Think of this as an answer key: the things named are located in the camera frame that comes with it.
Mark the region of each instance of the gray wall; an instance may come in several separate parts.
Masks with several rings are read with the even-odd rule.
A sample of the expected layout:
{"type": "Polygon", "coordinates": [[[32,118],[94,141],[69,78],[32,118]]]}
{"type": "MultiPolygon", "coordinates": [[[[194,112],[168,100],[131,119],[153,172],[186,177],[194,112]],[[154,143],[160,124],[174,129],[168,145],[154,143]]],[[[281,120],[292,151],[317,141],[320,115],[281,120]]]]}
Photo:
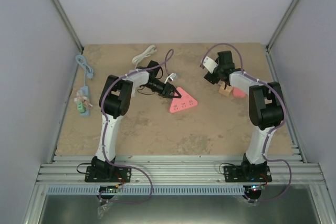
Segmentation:
{"type": "Polygon", "coordinates": [[[77,50],[50,0],[0,0],[0,222],[22,223],[77,50]]]}
{"type": "Polygon", "coordinates": [[[311,162],[336,203],[336,4],[302,0],[272,49],[287,104],[311,162]]]}
{"type": "Polygon", "coordinates": [[[291,0],[60,0],[81,42],[267,43],[291,0]]]}

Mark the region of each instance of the coiled blue cord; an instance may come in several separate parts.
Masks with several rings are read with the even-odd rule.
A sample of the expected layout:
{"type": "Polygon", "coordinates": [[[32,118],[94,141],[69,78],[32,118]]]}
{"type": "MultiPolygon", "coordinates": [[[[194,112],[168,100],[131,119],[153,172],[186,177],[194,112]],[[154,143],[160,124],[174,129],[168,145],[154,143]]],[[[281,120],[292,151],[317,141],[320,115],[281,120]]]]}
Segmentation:
{"type": "Polygon", "coordinates": [[[86,77],[89,79],[93,78],[93,68],[87,64],[84,55],[77,55],[76,62],[84,69],[84,86],[86,86],[86,77]]]}

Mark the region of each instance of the wooden tabletop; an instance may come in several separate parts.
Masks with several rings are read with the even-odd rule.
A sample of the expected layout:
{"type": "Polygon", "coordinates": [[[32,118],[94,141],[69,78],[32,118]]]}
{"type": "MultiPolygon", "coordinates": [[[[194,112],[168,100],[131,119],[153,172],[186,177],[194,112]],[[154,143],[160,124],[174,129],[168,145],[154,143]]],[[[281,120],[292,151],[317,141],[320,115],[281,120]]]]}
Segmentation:
{"type": "MultiPolygon", "coordinates": [[[[158,95],[136,93],[119,128],[117,155],[235,155],[246,152],[253,125],[248,116],[248,97],[226,97],[218,93],[219,85],[211,85],[203,76],[201,59],[213,44],[157,44],[158,51],[145,58],[139,66],[147,66],[150,60],[164,61],[167,51],[175,54],[168,62],[170,72],[178,78],[176,87],[183,88],[198,105],[176,113],[170,113],[171,99],[158,95]]],[[[261,80],[271,81],[271,75],[261,44],[234,44],[240,50],[244,69],[261,80]]],[[[132,58],[141,54],[149,45],[87,45],[84,56],[94,68],[94,78],[87,80],[91,115],[81,117],[73,102],[76,91],[83,86],[82,68],[78,69],[69,106],[62,126],[57,155],[94,155],[97,151],[102,118],[98,105],[108,75],[120,76],[134,69],[132,58]]],[[[226,46],[215,48],[208,56],[215,59],[218,51],[230,50],[226,46]]],[[[238,55],[233,52],[239,67],[238,55]]],[[[151,93],[145,88],[143,92],[151,93]]],[[[286,127],[275,133],[269,154],[292,154],[291,141],[286,127]]]]}

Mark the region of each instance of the purple cable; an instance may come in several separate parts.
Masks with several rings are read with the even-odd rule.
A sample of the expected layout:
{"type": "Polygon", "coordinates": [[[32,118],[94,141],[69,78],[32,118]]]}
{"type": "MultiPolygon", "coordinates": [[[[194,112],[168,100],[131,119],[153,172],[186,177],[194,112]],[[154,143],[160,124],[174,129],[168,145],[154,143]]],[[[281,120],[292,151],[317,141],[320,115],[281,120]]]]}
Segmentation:
{"type": "Polygon", "coordinates": [[[281,108],[282,108],[282,111],[284,112],[284,117],[283,117],[283,121],[282,123],[280,123],[278,126],[274,127],[274,128],[271,128],[265,138],[265,141],[264,141],[264,145],[263,145],[263,149],[262,149],[262,156],[264,158],[264,160],[268,161],[268,162],[284,162],[287,166],[288,166],[288,170],[289,170],[289,180],[288,180],[288,185],[286,186],[286,188],[281,192],[281,194],[275,196],[274,198],[271,198],[271,199],[262,199],[262,200],[254,200],[254,199],[249,199],[246,195],[245,195],[245,198],[251,202],[268,202],[268,201],[272,201],[272,200],[275,200],[275,199],[278,199],[280,198],[281,196],[283,196],[288,190],[289,190],[289,187],[291,185],[291,182],[292,182],[292,169],[289,165],[289,163],[284,160],[284,159],[269,159],[266,157],[266,154],[265,154],[265,151],[266,151],[266,146],[267,146],[267,143],[268,143],[268,140],[269,140],[269,136],[270,134],[277,130],[278,128],[284,126],[284,124],[286,123],[286,117],[287,117],[287,111],[286,111],[286,107],[285,107],[285,103],[284,101],[282,100],[281,96],[270,86],[268,85],[266,82],[264,81],[260,81],[259,79],[256,79],[252,76],[250,76],[249,74],[247,74],[244,69],[243,69],[243,58],[241,57],[242,55],[240,54],[240,52],[238,51],[238,49],[232,45],[232,44],[229,44],[229,43],[219,43],[219,44],[215,44],[214,46],[210,47],[210,49],[205,53],[205,55],[203,56],[203,59],[202,59],[202,64],[201,66],[203,65],[203,61],[205,59],[205,57],[209,54],[209,52],[214,49],[215,47],[217,46],[220,46],[220,45],[225,45],[225,46],[229,46],[229,47],[232,47],[237,53],[238,53],[238,56],[239,56],[239,59],[240,59],[240,66],[241,66],[241,73],[246,76],[248,79],[250,79],[251,81],[254,81],[254,82],[258,82],[264,86],[266,86],[275,96],[276,98],[279,100],[280,104],[281,104],[281,108]]]}
{"type": "Polygon", "coordinates": [[[106,130],[107,130],[107,126],[108,126],[108,117],[105,113],[105,110],[104,110],[104,103],[105,103],[105,99],[106,97],[108,96],[108,94],[111,92],[112,88],[114,87],[114,85],[117,84],[118,81],[122,80],[123,78],[126,78],[126,77],[129,77],[129,76],[132,76],[136,73],[140,73],[140,72],[144,72],[144,71],[148,71],[148,70],[152,70],[152,69],[155,69],[155,68],[158,68],[160,67],[161,65],[163,64],[166,64],[174,55],[174,49],[170,49],[167,54],[166,54],[166,57],[165,57],[165,61],[160,63],[159,65],[155,66],[155,67],[152,67],[152,68],[146,68],[146,69],[137,69],[133,72],[130,72],[128,74],[125,74],[121,77],[119,77],[117,80],[115,80],[111,86],[107,89],[107,91],[105,92],[102,100],[101,100],[101,112],[102,114],[105,116],[106,118],[106,124],[105,124],[105,127],[104,127],[104,130],[103,130],[103,136],[102,136],[102,140],[101,140],[101,145],[102,145],[102,152],[103,152],[103,155],[104,155],[104,158],[106,160],[106,162],[112,166],[115,166],[115,167],[121,167],[121,168],[129,168],[129,169],[135,169],[135,170],[138,170],[140,171],[141,173],[143,173],[146,178],[148,179],[150,185],[151,185],[151,191],[149,193],[149,195],[146,197],[146,199],[144,200],[140,200],[140,201],[123,201],[123,200],[113,200],[113,199],[110,199],[110,200],[105,200],[105,199],[102,199],[101,198],[101,193],[98,195],[99,199],[100,200],[104,200],[104,201],[108,201],[108,202],[118,202],[118,203],[125,203],[125,204],[141,204],[141,203],[144,203],[146,201],[148,201],[151,197],[152,197],[152,194],[153,194],[153,191],[154,191],[154,188],[153,188],[153,183],[152,183],[152,180],[151,178],[148,176],[148,174],[143,171],[142,169],[139,169],[137,167],[134,167],[134,166],[130,166],[130,165],[116,165],[114,163],[112,163],[111,161],[108,160],[107,156],[106,156],[106,152],[105,152],[105,134],[106,134],[106,130]]]}

